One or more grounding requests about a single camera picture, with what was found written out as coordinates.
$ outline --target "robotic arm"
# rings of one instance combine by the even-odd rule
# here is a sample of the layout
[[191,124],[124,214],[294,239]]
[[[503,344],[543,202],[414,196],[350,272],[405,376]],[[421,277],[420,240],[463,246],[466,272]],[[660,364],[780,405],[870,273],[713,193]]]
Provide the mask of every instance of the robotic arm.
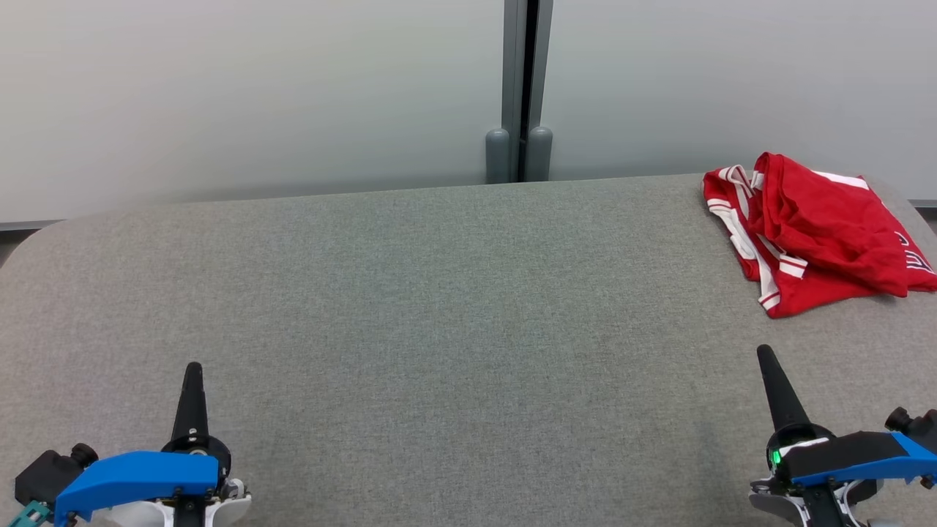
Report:
[[208,433],[201,365],[186,368],[170,441],[160,452],[98,460],[86,444],[71,456],[48,450],[16,478],[25,506],[10,527],[49,521],[73,527],[100,509],[125,527],[227,527],[250,507],[251,495],[229,478],[231,452]]
[[860,431],[836,437],[807,418],[794,388],[769,346],[758,347],[775,432],[767,443],[771,474],[751,482],[749,500],[765,512],[802,527],[891,527],[858,521],[853,507],[878,492],[886,479],[930,489],[937,474],[937,410],[912,419],[898,408],[889,432]]

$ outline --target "gray fabric tabletop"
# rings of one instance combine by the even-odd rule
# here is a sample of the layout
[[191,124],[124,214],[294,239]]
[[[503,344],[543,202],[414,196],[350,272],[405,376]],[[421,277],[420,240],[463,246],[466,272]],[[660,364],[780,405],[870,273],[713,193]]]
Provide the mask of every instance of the gray fabric tabletop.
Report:
[[[811,418],[937,406],[937,296],[769,320],[700,175],[110,213],[0,268],[0,519],[46,448],[159,449],[186,363],[244,525],[780,526],[752,509],[773,345]],[[875,186],[933,263],[937,239]],[[861,518],[932,525],[889,483]]]

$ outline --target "black knob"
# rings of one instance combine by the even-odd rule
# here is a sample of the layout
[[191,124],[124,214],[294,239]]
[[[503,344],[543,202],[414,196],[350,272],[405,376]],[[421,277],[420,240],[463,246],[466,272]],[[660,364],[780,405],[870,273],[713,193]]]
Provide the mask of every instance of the black knob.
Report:
[[885,428],[896,432],[908,433],[908,429],[911,427],[913,421],[911,416],[908,415],[908,411],[899,406],[886,419]]
[[83,469],[88,468],[88,465],[99,459],[95,449],[84,443],[78,443],[72,446],[70,457]]

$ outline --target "white partition panel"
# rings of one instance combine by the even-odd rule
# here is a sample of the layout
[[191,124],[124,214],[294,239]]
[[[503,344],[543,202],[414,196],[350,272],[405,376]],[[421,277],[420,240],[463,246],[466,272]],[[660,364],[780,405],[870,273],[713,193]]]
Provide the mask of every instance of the white partition panel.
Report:
[[503,0],[0,6],[0,223],[482,183]]
[[551,179],[696,173],[765,150],[937,199],[937,4],[554,0]]

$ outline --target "floor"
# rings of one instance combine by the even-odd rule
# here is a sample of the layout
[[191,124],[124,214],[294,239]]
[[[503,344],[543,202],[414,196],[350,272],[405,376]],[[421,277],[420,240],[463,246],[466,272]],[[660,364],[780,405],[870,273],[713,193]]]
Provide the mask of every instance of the floor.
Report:
[[[919,209],[918,212],[927,221],[930,228],[937,233],[937,208]],[[0,267],[7,260],[9,253],[13,252],[16,246],[29,237],[35,231],[0,231]]]

